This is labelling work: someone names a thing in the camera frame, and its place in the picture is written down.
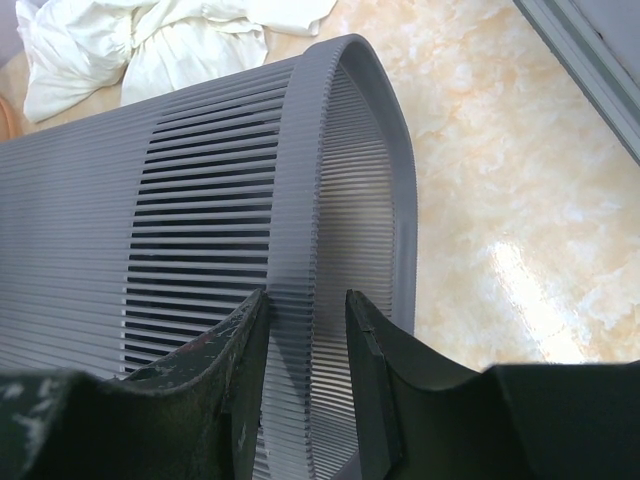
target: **curved plastic edge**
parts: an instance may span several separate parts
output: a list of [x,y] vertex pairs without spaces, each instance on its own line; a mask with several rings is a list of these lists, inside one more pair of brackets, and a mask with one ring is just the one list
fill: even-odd
[[[310,319],[313,313],[323,138],[338,64],[367,101],[389,149],[396,237],[393,319],[413,334],[418,231],[411,140],[391,83],[373,48],[360,35],[313,45],[300,57],[289,82],[280,127],[267,273],[272,333],[277,336],[279,320],[289,313],[299,315],[300,307]],[[357,452],[334,478],[361,478]]]

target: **metal frame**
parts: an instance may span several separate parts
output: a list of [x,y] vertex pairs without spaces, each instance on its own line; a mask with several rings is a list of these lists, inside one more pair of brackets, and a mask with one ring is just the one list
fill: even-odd
[[640,89],[571,0],[514,0],[640,164]]

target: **beige tile floor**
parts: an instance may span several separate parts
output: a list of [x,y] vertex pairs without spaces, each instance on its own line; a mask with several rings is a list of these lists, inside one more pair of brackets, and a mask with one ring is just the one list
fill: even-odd
[[[315,39],[358,32],[413,139],[416,335],[472,368],[640,358],[640,168],[510,0],[339,0]],[[20,108],[24,55],[0,71]],[[25,132],[115,108],[119,87]]]

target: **crumpled white fabric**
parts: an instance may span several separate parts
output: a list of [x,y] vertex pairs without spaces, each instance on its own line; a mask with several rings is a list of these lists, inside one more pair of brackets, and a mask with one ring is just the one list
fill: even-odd
[[17,0],[39,122],[122,77],[121,104],[262,65],[264,27],[317,35],[336,0]]

